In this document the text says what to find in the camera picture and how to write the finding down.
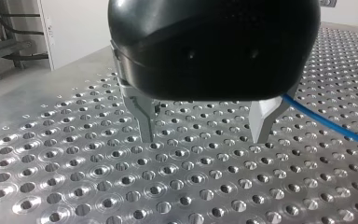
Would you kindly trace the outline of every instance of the robot end effector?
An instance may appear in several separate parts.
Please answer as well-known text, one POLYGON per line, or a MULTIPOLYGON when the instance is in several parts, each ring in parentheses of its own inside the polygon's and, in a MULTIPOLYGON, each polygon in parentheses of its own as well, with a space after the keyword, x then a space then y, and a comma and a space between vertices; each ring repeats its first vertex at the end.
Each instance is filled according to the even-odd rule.
POLYGON ((266 142, 289 106, 280 95, 296 93, 320 24, 318 0, 289 2, 110 0, 119 85, 142 141, 153 141, 153 99, 163 99, 253 101, 252 136, 266 142))

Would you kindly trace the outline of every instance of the aluminum plate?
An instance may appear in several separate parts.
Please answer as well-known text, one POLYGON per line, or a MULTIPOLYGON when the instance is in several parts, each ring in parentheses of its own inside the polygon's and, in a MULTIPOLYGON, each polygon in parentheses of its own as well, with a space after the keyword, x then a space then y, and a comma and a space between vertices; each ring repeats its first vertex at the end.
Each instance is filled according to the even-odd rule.
MULTIPOLYGON (((143 144, 104 71, 0 107, 0 223, 358 223, 358 143, 290 108, 255 145, 250 103, 162 102, 143 144)), ((358 133, 358 33, 321 30, 296 98, 358 133)))

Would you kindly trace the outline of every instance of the perforated metal table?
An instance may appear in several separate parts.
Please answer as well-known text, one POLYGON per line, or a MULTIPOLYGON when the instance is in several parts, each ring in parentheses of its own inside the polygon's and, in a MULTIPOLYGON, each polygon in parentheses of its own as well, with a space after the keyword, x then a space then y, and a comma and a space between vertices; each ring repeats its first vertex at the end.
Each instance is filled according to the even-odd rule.
MULTIPOLYGON (((358 32, 326 26, 296 98, 358 133, 358 32)), ((111 57, 0 97, 0 223, 358 223, 358 143, 291 108, 255 145, 250 103, 162 102, 143 144, 111 57)))

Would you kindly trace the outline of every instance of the blue hose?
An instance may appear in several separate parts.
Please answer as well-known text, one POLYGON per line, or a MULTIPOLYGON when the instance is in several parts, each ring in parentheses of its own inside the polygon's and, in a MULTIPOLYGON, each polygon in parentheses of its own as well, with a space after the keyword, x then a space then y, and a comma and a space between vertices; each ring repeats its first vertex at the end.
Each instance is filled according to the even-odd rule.
POLYGON ((336 131, 337 133, 341 133, 341 134, 348 136, 349 138, 352 138, 358 142, 358 134, 357 133, 354 133, 354 132, 349 131, 348 129, 342 128, 341 126, 336 125, 334 122, 332 122, 328 119, 325 119, 324 117, 314 113, 313 111, 307 109, 305 106, 301 105, 299 102, 295 101, 292 97, 290 97, 287 94, 283 95, 282 98, 287 104, 291 105, 292 107, 299 110, 300 112, 307 115, 308 117, 320 122, 322 125, 336 131))

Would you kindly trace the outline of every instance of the black plastic cover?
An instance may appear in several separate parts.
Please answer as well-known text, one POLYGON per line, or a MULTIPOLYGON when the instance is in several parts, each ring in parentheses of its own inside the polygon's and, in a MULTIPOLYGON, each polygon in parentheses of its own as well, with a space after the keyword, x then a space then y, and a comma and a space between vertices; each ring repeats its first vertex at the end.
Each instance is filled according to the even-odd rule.
POLYGON ((262 100, 300 78, 319 0, 110 0, 122 78, 166 100, 262 100))

